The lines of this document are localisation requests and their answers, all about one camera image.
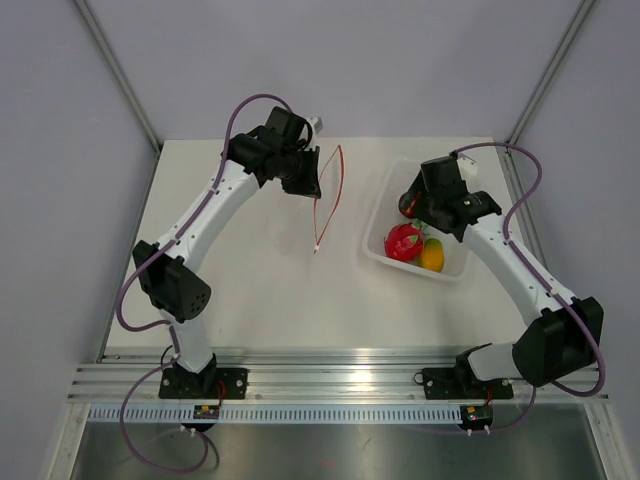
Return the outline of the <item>dark red apple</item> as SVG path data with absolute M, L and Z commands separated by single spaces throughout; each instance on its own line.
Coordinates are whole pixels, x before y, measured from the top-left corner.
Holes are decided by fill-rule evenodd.
M 414 207 L 420 199 L 421 193 L 405 192 L 399 199 L 399 212 L 408 219 L 414 219 Z

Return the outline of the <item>clear zip bag orange zipper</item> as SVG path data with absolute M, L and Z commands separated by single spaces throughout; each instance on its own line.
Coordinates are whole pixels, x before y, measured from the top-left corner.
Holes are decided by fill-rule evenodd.
M 320 199 L 287 196 L 281 205 L 285 217 L 277 223 L 276 247 L 285 254 L 315 257 L 329 236 L 343 197 L 346 177 L 344 146 L 337 143 L 320 154 Z

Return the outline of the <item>yellow green mango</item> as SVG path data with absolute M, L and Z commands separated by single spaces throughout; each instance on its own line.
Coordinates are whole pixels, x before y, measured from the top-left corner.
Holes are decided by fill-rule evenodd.
M 417 261 L 421 268 L 440 273 L 445 264 L 444 248 L 441 241 L 437 238 L 428 238 L 423 244 L 423 250 Z

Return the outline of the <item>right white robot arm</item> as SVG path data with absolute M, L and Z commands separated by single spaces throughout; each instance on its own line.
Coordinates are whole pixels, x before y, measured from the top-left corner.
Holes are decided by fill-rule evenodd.
M 474 253 L 526 326 L 514 342 L 477 346 L 456 357 L 453 380 L 460 393 L 476 396 L 489 382 L 508 378 L 533 387 L 557 385 L 577 370 L 603 365 L 602 306 L 593 297 L 578 298 L 511 235 L 496 201 L 484 191 L 468 190 L 456 156 L 422 163 L 398 207 Z

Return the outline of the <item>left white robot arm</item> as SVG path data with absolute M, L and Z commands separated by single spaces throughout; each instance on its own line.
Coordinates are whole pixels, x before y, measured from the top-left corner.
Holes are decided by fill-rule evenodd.
M 265 183 L 278 180 L 289 195 L 320 198 L 321 129 L 318 117 L 274 107 L 265 124 L 230 138 L 218 172 L 169 232 L 135 245 L 141 289 L 168 320 L 177 350 L 163 370 L 161 397 L 217 394 L 221 378 L 202 318 L 212 290 L 198 271 L 229 220 Z

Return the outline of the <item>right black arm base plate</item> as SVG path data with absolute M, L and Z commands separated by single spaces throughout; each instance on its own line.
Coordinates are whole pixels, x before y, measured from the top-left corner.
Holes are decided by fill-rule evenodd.
M 496 379 L 464 386 L 453 367 L 427 367 L 413 375 L 427 400 L 511 400 L 514 392 L 506 379 Z

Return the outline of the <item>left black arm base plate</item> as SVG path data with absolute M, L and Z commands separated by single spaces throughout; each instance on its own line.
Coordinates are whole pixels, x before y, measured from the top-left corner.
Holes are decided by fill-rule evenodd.
M 169 400 L 243 400 L 247 380 L 244 368 L 216 367 L 192 373 L 175 366 L 163 371 L 158 396 Z

